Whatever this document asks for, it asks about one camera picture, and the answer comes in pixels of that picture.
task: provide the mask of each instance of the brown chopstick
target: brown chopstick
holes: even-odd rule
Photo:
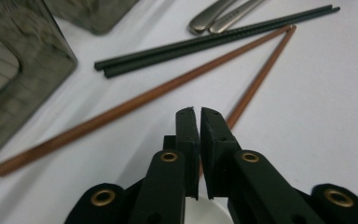
[[[212,60],[190,72],[187,72],[177,78],[174,78],[164,84],[157,86],[156,88],[147,91],[139,96],[136,96],[125,102],[121,105],[118,105],[108,111],[102,113],[101,115],[85,121],[74,128],[61,133],[48,141],[36,146],[32,147],[21,154],[18,154],[11,159],[3,161],[0,163],[0,176],[8,175],[13,171],[20,169],[22,166],[35,161],[50,152],[55,151],[56,149],[63,147],[76,139],[86,135],[87,133],[91,133],[92,131],[104,126],[105,124],[123,117],[124,115],[130,113],[131,111],[139,108],[142,105],[145,105],[157,98],[162,96],[163,94],[172,91],[175,88],[178,88],[188,81],[199,77],[200,75],[214,69],[215,67],[243,54],[244,52],[256,48],[257,46],[265,43],[271,38],[280,35],[290,29],[290,26],[285,26],[275,32],[272,32],[268,35],[265,35],[250,44],[247,44],[239,49],[235,49],[228,54],[225,54],[215,60]]]
[[[257,89],[260,87],[261,83],[263,82],[264,78],[269,73],[269,70],[277,61],[278,57],[281,55],[284,47],[286,46],[287,42],[289,42],[290,38],[292,37],[293,33],[295,32],[296,27],[292,26],[292,28],[287,32],[286,36],[282,39],[281,43],[278,47],[274,50],[274,52],[269,56],[269,59],[264,64],[263,68],[257,74],[255,80],[252,82],[251,86],[249,87],[248,91],[246,91],[241,99],[238,101],[237,105],[234,107],[230,115],[227,119],[227,126],[229,129],[232,129],[236,124],[237,120],[240,118],[242,112],[245,110],[246,106],[251,102],[253,96],[257,92]]]

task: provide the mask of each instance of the white table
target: white table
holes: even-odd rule
[[[141,0],[102,36],[57,20],[78,67],[2,148],[0,161],[256,38],[111,79],[93,69],[95,61],[192,38],[189,21],[211,3]],[[242,148],[264,154],[293,187],[310,193],[315,185],[333,183],[358,195],[358,1],[267,0],[235,27],[328,4],[341,10],[297,25],[232,132]],[[163,135],[175,134],[176,111],[194,106],[200,120],[206,106],[227,115],[279,41],[0,177],[0,223],[63,223],[87,189],[135,183],[162,149]],[[203,183],[200,193],[206,194]]]

